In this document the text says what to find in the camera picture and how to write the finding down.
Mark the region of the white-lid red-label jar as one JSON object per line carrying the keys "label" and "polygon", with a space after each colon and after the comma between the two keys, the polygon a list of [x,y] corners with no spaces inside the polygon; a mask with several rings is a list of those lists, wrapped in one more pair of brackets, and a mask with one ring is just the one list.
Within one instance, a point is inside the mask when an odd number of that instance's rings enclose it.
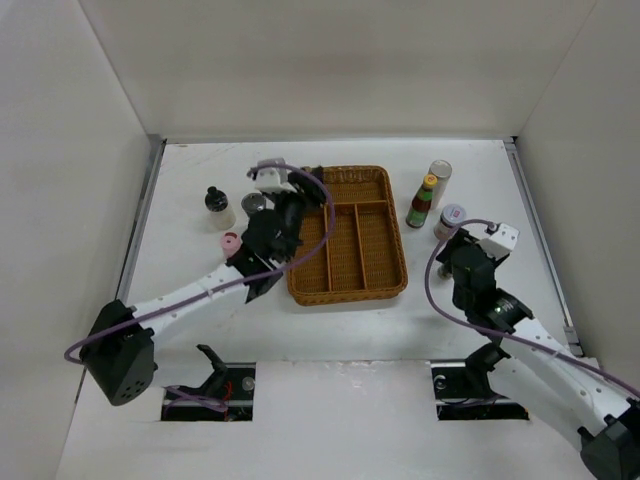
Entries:
{"label": "white-lid red-label jar", "polygon": [[466,219],[466,210],[458,204],[446,205],[434,227],[434,235],[438,240],[446,239],[452,228]]}

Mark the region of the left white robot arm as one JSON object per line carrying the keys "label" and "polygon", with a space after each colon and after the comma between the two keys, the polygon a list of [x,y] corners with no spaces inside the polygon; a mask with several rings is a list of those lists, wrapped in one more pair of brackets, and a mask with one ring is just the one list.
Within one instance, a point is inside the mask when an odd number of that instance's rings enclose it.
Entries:
{"label": "left white robot arm", "polygon": [[321,166],[297,168],[282,160],[259,162],[248,172],[273,206],[249,218],[236,251],[212,272],[162,297],[127,306],[115,299],[100,310],[88,336],[74,344],[86,368],[113,406],[149,388],[161,339],[186,330],[201,309],[231,300],[248,304],[267,294],[284,273],[305,263],[297,257],[307,213],[332,208]]}

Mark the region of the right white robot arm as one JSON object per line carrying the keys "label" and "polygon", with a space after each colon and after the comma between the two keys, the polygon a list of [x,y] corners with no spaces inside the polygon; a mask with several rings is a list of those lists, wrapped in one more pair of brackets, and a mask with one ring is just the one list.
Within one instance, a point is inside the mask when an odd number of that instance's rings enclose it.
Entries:
{"label": "right white robot arm", "polygon": [[588,364],[558,342],[529,307],[498,287],[497,268],[519,232],[484,221],[478,239],[465,225],[451,229],[427,265],[453,282],[459,325],[487,338],[466,359],[464,384],[473,394],[510,399],[560,434],[597,479],[639,476],[639,391]]}

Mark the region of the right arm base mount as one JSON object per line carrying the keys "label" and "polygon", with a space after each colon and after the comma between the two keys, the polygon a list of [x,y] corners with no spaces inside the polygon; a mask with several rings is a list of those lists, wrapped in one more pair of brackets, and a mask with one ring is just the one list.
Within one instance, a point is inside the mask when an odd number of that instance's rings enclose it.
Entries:
{"label": "right arm base mount", "polygon": [[485,345],[464,360],[430,363],[440,421],[485,421],[530,419],[521,405],[495,393],[489,386],[488,374],[504,352],[493,344]]}

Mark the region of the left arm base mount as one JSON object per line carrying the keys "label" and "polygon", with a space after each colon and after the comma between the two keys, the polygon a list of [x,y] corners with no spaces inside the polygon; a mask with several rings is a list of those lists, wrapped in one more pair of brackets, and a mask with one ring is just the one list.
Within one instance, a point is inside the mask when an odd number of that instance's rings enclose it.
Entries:
{"label": "left arm base mount", "polygon": [[207,345],[200,344],[211,365],[210,375],[196,386],[177,385],[165,391],[163,422],[250,422],[256,387],[255,363],[224,362]]}

